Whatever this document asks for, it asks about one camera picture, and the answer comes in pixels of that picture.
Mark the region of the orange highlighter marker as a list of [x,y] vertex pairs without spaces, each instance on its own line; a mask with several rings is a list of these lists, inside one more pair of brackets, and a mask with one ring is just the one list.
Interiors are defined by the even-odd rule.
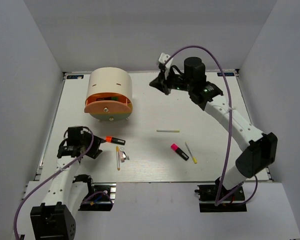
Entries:
[[106,136],[105,141],[112,144],[122,145],[124,146],[126,144],[126,141],[120,138],[116,138],[113,136]]

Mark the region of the green highlighter marker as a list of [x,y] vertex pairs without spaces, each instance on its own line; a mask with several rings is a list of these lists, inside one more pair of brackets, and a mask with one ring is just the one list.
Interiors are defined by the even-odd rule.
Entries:
[[97,102],[99,101],[119,101],[119,98],[117,96],[110,96],[110,97],[102,97],[102,98],[97,98]]

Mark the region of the pink highlighter marker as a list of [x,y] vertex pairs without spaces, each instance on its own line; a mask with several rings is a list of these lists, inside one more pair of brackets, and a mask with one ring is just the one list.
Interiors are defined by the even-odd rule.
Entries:
[[187,161],[189,159],[189,156],[175,143],[173,143],[170,148],[177,153],[178,156],[180,156],[183,160]]

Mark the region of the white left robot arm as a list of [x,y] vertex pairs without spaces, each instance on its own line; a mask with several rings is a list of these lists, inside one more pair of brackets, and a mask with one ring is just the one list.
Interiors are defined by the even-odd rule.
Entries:
[[40,206],[30,212],[34,237],[37,240],[73,240],[76,234],[75,215],[84,199],[95,196],[96,187],[87,174],[77,174],[84,156],[96,159],[105,140],[87,127],[72,126],[58,146],[56,170]]

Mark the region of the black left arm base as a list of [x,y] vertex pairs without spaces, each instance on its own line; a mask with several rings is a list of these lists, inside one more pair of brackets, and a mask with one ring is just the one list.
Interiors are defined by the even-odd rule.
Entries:
[[80,205],[82,212],[110,212],[115,203],[116,183],[94,183],[93,192],[89,193]]

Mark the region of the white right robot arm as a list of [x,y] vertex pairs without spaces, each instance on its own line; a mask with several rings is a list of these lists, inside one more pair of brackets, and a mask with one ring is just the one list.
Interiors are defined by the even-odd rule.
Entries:
[[206,66],[199,57],[186,58],[183,62],[184,72],[172,65],[172,60],[168,54],[160,55],[160,73],[149,85],[165,95],[169,95],[171,90],[188,92],[192,102],[221,124],[242,151],[235,165],[225,172],[224,177],[216,180],[216,195],[226,200],[233,195],[238,184],[275,161],[278,138],[272,132],[262,132],[230,107],[223,91],[207,81]]

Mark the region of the pink silver binder clip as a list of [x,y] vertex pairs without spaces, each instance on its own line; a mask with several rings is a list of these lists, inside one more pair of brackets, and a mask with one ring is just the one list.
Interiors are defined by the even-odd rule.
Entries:
[[124,163],[126,160],[129,160],[130,157],[126,153],[125,149],[123,147],[119,148],[119,159],[122,163]]

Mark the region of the beige orange round organizer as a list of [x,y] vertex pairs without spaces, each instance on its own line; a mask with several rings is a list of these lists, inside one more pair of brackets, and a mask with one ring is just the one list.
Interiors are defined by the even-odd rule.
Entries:
[[[118,101],[96,101],[98,98],[118,97]],[[84,112],[100,121],[121,121],[133,112],[131,76],[117,67],[102,67],[89,77]]]

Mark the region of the white pen yellow cap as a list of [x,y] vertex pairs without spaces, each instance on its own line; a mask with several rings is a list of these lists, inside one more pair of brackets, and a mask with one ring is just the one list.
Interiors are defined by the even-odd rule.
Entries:
[[180,130],[157,129],[158,133],[180,133]]

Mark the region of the blue label sticker right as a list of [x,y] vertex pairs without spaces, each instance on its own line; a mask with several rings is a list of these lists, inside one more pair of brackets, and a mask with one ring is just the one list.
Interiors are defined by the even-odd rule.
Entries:
[[234,77],[235,73],[234,72],[224,72],[224,73],[218,72],[217,76],[218,77],[222,77],[222,76],[225,76],[225,77]]

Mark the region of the blue label sticker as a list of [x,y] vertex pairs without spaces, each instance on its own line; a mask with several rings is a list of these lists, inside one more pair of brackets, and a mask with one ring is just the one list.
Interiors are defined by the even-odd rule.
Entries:
[[218,77],[222,77],[222,76],[225,76],[225,77],[234,77],[235,73],[234,72],[224,72],[224,73],[218,72],[217,76]]
[[66,79],[72,79],[72,80],[76,80],[76,79],[83,79],[84,75],[80,74],[80,75],[67,75]]

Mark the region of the blue label sticker left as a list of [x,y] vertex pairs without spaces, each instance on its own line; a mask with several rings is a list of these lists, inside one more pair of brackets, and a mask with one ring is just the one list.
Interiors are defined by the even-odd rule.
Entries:
[[83,79],[84,75],[80,74],[80,75],[67,75],[66,79],[72,79],[72,80],[76,80],[76,79]]

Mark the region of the white yellow pen right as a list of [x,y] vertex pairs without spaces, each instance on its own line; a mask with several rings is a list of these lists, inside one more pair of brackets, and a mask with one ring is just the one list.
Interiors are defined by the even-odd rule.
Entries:
[[192,151],[191,151],[191,149],[190,149],[188,143],[185,141],[184,144],[185,144],[185,146],[186,146],[186,148],[187,148],[187,150],[188,150],[188,152],[189,152],[189,155],[190,155],[190,157],[191,157],[193,163],[194,163],[194,164],[197,164],[197,159],[194,157],[194,155],[193,155],[193,153],[192,153]]

